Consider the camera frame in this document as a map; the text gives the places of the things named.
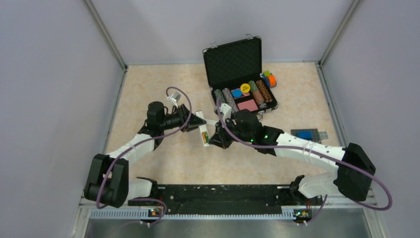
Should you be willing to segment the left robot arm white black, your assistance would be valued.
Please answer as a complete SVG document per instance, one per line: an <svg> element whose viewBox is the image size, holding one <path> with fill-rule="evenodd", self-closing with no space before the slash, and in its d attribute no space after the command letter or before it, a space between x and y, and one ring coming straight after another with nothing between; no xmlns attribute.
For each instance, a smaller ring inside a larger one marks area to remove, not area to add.
<svg viewBox="0 0 420 238"><path fill-rule="evenodd" d="M138 133L128 143L109 154L97 154L92 159L84 188L84 198L100 207L121 207L126 201L140 198L147 205L158 201L157 182L149 178L129 181L129 167L146 154L156 150L167 130L180 128L189 132L207 122L191 113L184 105L174 106L168 113L162 102L148 105L147 118Z"/></svg>

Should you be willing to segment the green battery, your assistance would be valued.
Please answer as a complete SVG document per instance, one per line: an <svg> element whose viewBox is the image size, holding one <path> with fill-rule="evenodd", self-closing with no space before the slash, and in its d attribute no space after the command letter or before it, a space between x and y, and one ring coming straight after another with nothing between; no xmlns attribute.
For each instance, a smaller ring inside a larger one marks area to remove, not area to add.
<svg viewBox="0 0 420 238"><path fill-rule="evenodd" d="M208 132L204 132L204 138L205 138L205 143L209 142L209 136L208 136Z"/></svg>

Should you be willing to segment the white battery cover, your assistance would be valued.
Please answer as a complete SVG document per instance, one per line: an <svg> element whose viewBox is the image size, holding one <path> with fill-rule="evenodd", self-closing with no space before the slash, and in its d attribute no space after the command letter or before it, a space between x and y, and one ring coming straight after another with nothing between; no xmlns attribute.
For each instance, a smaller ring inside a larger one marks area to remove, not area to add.
<svg viewBox="0 0 420 238"><path fill-rule="evenodd" d="M205 121L207 122L208 125L212 125L212 126L215 126L218 123L217 120L212 120L212 119L205 119Z"/></svg>

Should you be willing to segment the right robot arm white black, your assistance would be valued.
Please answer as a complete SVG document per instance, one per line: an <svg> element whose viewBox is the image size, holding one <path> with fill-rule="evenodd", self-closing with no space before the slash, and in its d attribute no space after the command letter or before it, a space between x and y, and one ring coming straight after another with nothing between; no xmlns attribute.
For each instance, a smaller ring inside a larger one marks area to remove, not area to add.
<svg viewBox="0 0 420 238"><path fill-rule="evenodd" d="M216 131L209 143L228 148L242 140L263 154L296 159L322 168L316 176L298 176L290 185L290 197L296 204L304 204L319 195L342 194L362 202L368 195L376 168L363 148L355 143L347 147L327 146L301 139L275 127L262 125L248 110L236 112L232 119L216 123Z"/></svg>

